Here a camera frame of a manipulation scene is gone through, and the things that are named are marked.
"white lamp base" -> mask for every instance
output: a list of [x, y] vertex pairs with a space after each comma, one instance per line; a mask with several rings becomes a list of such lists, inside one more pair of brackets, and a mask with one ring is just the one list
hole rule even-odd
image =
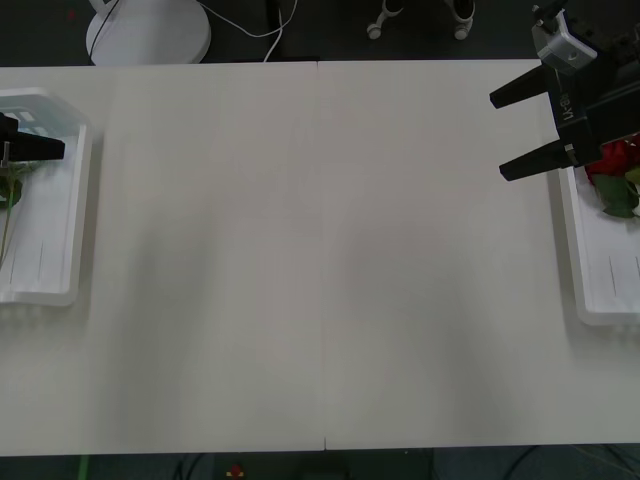
[[[107, 4], [107, 12], [113, 6]], [[104, 17], [93, 17], [87, 53]], [[211, 29], [195, 0], [120, 0], [102, 28], [91, 60], [100, 66], [199, 63], [209, 49]]]

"black cable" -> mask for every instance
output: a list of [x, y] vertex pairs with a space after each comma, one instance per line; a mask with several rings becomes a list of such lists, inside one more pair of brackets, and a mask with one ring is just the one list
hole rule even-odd
[[502, 476], [502, 480], [509, 480], [513, 476], [513, 472], [516, 471], [516, 468], [518, 468], [518, 466], [524, 461], [524, 459], [531, 455], [538, 447], [539, 445], [534, 445], [522, 452], [522, 454], [520, 454], [520, 456], [516, 458], [516, 460], [511, 464], [509, 469]]
[[629, 471], [633, 472], [633, 477], [634, 477], [636, 480], [640, 480], [640, 475], [638, 475], [638, 474], [636, 473], [636, 469], [635, 469], [635, 468], [633, 468], [633, 467], [629, 464], [629, 462], [627, 462], [624, 458], [622, 458], [622, 455], [620, 455], [618, 452], [616, 452], [616, 451], [615, 451], [613, 448], [611, 448], [609, 445], [604, 445], [604, 444], [603, 444], [603, 445], [602, 445], [602, 447], [603, 447], [607, 452], [609, 452], [609, 454], [610, 454], [613, 458], [615, 458], [618, 462], [620, 462], [622, 465], [624, 465], [624, 467], [625, 467], [627, 470], [629, 470]]
[[621, 448], [618, 445], [614, 445], [614, 446], [609, 445], [609, 447], [615, 450], [618, 455], [627, 459], [627, 461], [632, 461], [634, 464], [640, 464], [640, 458], [636, 457], [633, 453], [625, 450], [624, 448]]
[[113, 2], [113, 6], [111, 7], [111, 10], [109, 10], [109, 13], [107, 13], [107, 16], [104, 17], [104, 20], [102, 21], [102, 25], [100, 25], [100, 28], [98, 29], [98, 33], [96, 33], [96, 36], [93, 37], [93, 42], [91, 43], [91, 48], [89, 49], [89, 65], [91, 65], [91, 63], [93, 62], [93, 49], [96, 46], [96, 40], [98, 40], [98, 37], [100, 36], [100, 32], [102, 31], [104, 26], [107, 24], [107, 20], [109, 20], [109, 17], [118, 6], [118, 3], [120, 3], [120, 0], [115, 0], [115, 2]]
[[171, 477], [172, 480], [183, 480], [182, 467], [184, 466], [184, 462], [186, 461], [187, 461], [187, 455], [185, 455], [180, 459], [180, 461], [178, 461], [178, 464], [176, 465], [176, 468], [173, 471], [173, 476]]
[[431, 477], [435, 477], [436, 480], [440, 480], [438, 470], [436, 470], [436, 449], [431, 449]]
[[194, 458], [193, 463], [189, 467], [189, 470], [187, 470], [187, 476], [184, 477], [184, 480], [191, 480], [191, 474], [193, 474], [193, 470], [196, 468], [198, 462], [202, 460], [202, 457], [204, 457], [204, 453], [199, 453], [196, 458]]

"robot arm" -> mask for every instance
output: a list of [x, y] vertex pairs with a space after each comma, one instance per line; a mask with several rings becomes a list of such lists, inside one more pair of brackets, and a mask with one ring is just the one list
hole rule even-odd
[[509, 181], [598, 161], [602, 145], [640, 131], [640, 25], [609, 40], [569, 18], [566, 2], [534, 6], [542, 64], [490, 95], [503, 108], [547, 92], [560, 137], [501, 165]]

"plastic tray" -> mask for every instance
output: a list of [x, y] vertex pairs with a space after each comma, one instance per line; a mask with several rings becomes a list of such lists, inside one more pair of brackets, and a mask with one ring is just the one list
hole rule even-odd
[[640, 322], [640, 220], [602, 213], [584, 168], [559, 172], [578, 315], [590, 325]]
[[[68, 305], [78, 291], [89, 122], [66, 102], [34, 88], [0, 90], [0, 112], [17, 118], [21, 131], [66, 144], [64, 160], [47, 162], [25, 178], [0, 267], [0, 303]], [[0, 212], [0, 229], [5, 218], [6, 212]]]

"rose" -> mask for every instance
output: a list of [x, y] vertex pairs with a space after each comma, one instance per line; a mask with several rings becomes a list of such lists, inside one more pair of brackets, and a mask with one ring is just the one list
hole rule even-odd
[[624, 174], [640, 163], [640, 145], [630, 145], [624, 140], [608, 143], [602, 147], [602, 160], [585, 167], [587, 177], [593, 184], [592, 175], [624, 177]]

